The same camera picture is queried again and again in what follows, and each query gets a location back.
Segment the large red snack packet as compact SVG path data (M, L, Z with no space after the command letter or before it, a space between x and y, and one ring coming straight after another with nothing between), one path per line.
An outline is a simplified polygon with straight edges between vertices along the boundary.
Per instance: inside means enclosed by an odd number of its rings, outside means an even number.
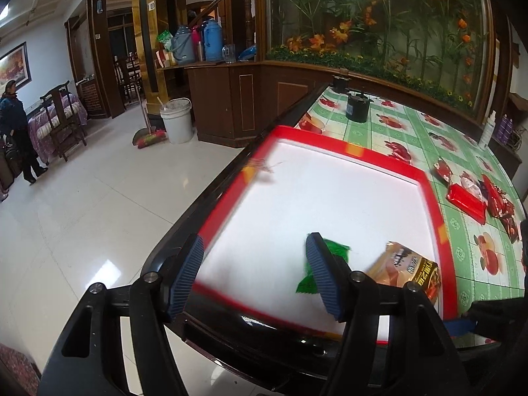
M486 205L461 185L454 183L447 188L447 201L483 225L486 223Z

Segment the broom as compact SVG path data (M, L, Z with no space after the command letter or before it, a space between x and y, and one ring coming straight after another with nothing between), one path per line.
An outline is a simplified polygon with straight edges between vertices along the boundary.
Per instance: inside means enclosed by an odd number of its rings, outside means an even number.
M147 102L145 100L141 101L141 113L145 122L145 127L135 132L132 137L132 145L137 149L144 149L166 141L166 132L151 125L147 111Z

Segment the red glossy snack packet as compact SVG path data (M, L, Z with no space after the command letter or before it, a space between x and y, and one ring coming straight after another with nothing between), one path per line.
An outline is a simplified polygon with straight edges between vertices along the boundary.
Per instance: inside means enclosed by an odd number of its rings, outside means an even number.
M501 194L501 190L489 180L487 175L483 174L482 180L487 192L488 211L490 215L495 218L510 216L510 209L508 208L505 198L503 198Z

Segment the purple bottles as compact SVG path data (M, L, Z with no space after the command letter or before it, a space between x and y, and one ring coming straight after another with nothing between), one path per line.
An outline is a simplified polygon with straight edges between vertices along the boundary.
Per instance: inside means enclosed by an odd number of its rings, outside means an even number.
M507 115L503 115L500 120L499 127L495 132L495 138L497 142L500 142L503 145L508 144L508 140L513 131L513 120Z

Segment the black cylindrical container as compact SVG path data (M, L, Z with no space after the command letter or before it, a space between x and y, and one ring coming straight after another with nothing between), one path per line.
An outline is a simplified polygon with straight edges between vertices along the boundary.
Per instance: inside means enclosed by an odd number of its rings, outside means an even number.
M353 122L366 122L371 100L362 92L347 95L346 118Z

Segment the orange sesame snack packet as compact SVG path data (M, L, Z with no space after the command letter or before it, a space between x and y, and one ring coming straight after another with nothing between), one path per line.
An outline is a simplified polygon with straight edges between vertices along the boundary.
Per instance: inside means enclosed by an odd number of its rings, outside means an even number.
M390 241L385 251L366 271L376 283L402 288L415 282L435 304L440 294L441 278L438 264L404 245Z

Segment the dark red small packet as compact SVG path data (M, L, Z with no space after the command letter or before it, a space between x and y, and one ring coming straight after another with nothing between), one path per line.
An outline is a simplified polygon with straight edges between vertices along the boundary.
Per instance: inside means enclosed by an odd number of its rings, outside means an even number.
M519 230L514 217L511 214L500 217L500 222L503 224L508 238L512 244L519 240Z

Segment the small black box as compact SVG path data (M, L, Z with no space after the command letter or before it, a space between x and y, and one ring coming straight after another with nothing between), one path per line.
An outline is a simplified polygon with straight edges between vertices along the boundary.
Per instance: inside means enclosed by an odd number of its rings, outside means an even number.
M349 79L341 75L335 75L333 77L331 88L337 94L347 94Z

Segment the white spray bottle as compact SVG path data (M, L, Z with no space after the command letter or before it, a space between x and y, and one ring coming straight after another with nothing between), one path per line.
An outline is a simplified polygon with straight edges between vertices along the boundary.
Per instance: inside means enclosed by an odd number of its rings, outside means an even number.
M478 146L480 149L486 149L489 146L489 142L491 140L493 132L495 131L495 126L496 126L496 112L492 110L484 125L482 134L480 136L480 140L478 143Z

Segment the wooden chair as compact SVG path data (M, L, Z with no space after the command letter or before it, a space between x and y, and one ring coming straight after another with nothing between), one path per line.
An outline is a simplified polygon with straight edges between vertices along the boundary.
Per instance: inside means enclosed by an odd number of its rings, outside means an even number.
M72 147L79 143L87 146L81 119L73 110L69 83L59 84L40 98L50 126L49 137L58 156L65 162L68 161L66 152Z

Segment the person in dark coat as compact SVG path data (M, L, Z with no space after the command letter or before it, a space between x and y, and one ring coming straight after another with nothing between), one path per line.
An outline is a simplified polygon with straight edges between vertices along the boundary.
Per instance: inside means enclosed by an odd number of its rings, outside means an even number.
M6 83L1 96L1 134L14 140L20 153L24 180L32 185L48 168L39 164L38 154L29 137L27 115L23 103L17 97L15 80Z

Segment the blue thermos jug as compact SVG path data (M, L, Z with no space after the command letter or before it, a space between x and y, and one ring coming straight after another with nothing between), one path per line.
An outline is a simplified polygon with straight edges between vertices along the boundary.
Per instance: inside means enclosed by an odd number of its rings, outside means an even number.
M208 20L203 30L205 57L208 62L222 59L223 35L216 20Z

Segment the red white tray box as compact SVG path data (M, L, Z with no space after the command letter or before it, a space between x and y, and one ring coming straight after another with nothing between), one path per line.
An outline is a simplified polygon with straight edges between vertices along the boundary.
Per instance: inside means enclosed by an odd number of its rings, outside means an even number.
M369 269L390 241L440 267L436 309L458 315L455 269L440 206L424 172L393 157L309 131L275 128L244 165L199 234L205 255L193 285L238 309L253 328L286 327L337 340L344 327L321 298L297 291L312 232L349 247Z

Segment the grey thermos jug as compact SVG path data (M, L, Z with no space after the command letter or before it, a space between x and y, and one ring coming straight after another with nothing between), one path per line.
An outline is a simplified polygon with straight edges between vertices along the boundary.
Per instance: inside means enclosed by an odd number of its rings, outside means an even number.
M191 39L191 31L186 25L181 25L172 37L172 53L178 65L196 61Z

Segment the pink white snack packet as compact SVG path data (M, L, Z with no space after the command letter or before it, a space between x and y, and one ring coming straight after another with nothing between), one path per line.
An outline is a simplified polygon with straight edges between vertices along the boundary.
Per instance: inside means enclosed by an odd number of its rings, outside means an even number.
M469 192L474 198L478 198L480 201L483 201L483 195L480 190L480 183L478 180L474 179L466 171L463 171L460 174L460 184L461 186Z

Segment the framed wall painting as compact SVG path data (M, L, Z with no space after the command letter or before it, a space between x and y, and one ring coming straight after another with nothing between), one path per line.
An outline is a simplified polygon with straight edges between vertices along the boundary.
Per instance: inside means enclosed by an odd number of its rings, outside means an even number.
M5 53L0 59L1 90L5 89L9 81L15 81L17 88L31 82L27 44L25 42Z

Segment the white plastic bucket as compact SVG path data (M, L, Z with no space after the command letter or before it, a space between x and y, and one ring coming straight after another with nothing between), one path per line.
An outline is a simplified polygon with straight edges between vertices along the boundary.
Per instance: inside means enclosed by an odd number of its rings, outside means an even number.
M160 115L166 128L166 135L172 144L183 144L194 135L191 121L191 100L178 97L165 103Z

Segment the red floral snack packet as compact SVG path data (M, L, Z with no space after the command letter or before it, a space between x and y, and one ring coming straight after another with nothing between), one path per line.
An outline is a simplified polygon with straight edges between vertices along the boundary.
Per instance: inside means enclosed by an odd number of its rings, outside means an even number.
M449 185L451 183L452 178L452 170L449 167L449 165L446 163L446 161L440 156L437 161L433 165L434 172L436 176L443 181L443 183L446 183L446 185Z

